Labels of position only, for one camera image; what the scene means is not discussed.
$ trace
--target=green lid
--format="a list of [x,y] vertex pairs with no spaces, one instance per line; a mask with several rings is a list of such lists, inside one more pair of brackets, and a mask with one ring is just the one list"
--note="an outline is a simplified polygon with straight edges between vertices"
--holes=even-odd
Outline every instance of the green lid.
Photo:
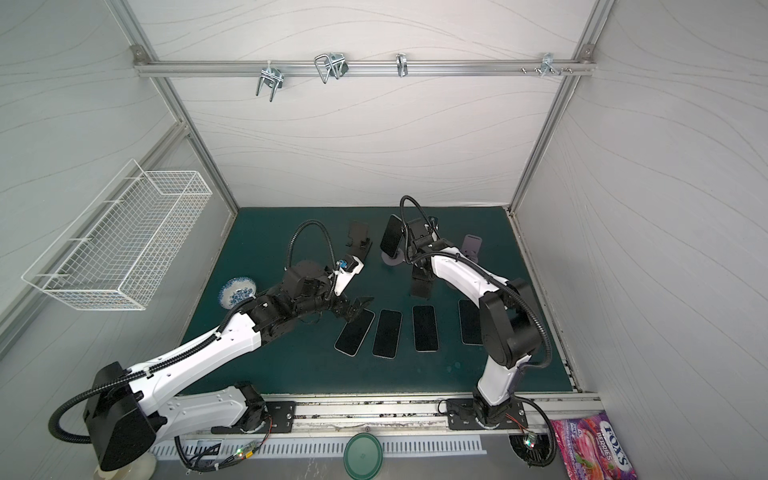
[[355,480],[371,480],[382,467],[382,446],[370,433],[359,433],[344,450],[344,468]]

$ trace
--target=robotic arm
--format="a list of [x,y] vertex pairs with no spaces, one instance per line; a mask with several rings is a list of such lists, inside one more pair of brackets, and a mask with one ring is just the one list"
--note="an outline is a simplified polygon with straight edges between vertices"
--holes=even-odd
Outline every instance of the robotic arm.
[[[412,264],[412,295],[429,298],[432,282],[441,278],[480,309],[482,342],[488,360],[474,391],[472,409],[481,425],[494,428],[504,420],[513,401],[527,402],[515,397],[525,370],[544,368],[551,361],[551,344],[541,324],[541,314],[533,310],[536,308],[533,291],[523,280],[510,282],[465,257],[439,236],[434,217],[427,217],[421,206],[407,195],[400,200],[401,218],[405,218],[406,200],[419,209],[422,217],[407,223],[401,220],[399,226],[392,222],[382,246],[396,246],[401,237],[405,237],[405,260]],[[510,316],[512,310],[517,315]],[[544,361],[531,363],[531,356],[541,345],[545,349]]]
[[[293,243],[311,224],[320,227],[328,241],[330,267],[311,260],[291,264]],[[298,319],[312,313],[330,310],[347,322],[355,320],[373,298],[351,303],[343,291],[362,270],[370,244],[367,233],[367,225],[353,223],[349,252],[336,261],[326,228],[317,220],[303,223],[290,242],[282,282],[238,303],[217,328],[177,349],[128,369],[119,362],[105,366],[97,372],[94,388],[54,412],[49,431],[65,442],[92,443],[101,469],[110,471],[131,463],[155,443],[187,432],[217,426],[241,432],[259,429],[269,413],[250,384],[199,395],[177,394],[224,363],[288,333]],[[61,417],[84,400],[89,436],[66,432],[59,424]]]

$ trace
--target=wire mesh basket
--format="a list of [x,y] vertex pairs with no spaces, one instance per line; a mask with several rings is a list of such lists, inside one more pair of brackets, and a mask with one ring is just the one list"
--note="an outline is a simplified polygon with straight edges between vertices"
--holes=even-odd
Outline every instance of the wire mesh basket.
[[[117,193],[104,200],[110,187]],[[194,170],[145,171],[133,161],[22,279],[77,310],[144,310],[210,195]]]

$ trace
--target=green tabletop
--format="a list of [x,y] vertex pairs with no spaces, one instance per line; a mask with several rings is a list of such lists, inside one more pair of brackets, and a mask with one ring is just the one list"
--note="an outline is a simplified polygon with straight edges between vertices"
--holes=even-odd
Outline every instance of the green tabletop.
[[[439,218],[442,237],[461,246],[470,233],[483,239],[479,263],[493,273],[529,280],[505,212],[500,207],[427,208]],[[261,393],[394,393],[468,392],[482,375],[487,355],[481,346],[462,343],[458,321],[458,301],[462,298],[445,282],[437,280],[429,300],[409,295],[411,267],[386,266],[379,242],[390,214],[397,207],[337,208],[243,208],[237,215],[227,242],[200,298],[197,310],[184,336],[184,342],[213,329],[225,310],[218,303],[219,289],[235,276],[249,276],[259,290],[281,281],[288,241],[304,220],[322,221],[333,238],[336,257],[346,252],[347,230],[351,220],[369,225],[372,249],[360,275],[346,288],[350,299],[374,296],[369,307],[376,313],[371,329],[356,356],[349,357],[333,348],[344,320],[331,313],[311,316],[308,323],[297,322],[294,331],[253,353],[240,356],[190,386],[185,393],[222,389],[235,382],[251,382]],[[418,212],[409,208],[408,220]],[[293,262],[303,259],[328,263],[323,235],[307,227],[296,242]],[[416,352],[413,343],[412,308],[435,307],[439,350]],[[371,353],[379,312],[402,312],[402,328],[397,357],[383,359]],[[557,350],[552,364],[543,370],[528,370],[521,392],[570,392],[571,382]]]

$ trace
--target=white stand base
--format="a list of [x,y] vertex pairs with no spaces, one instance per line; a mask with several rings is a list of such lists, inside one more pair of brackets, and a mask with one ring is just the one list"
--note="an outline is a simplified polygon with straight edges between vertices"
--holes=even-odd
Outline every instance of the white stand base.
[[94,480],[149,480],[157,466],[157,459],[149,452],[118,470],[105,472],[96,468]]

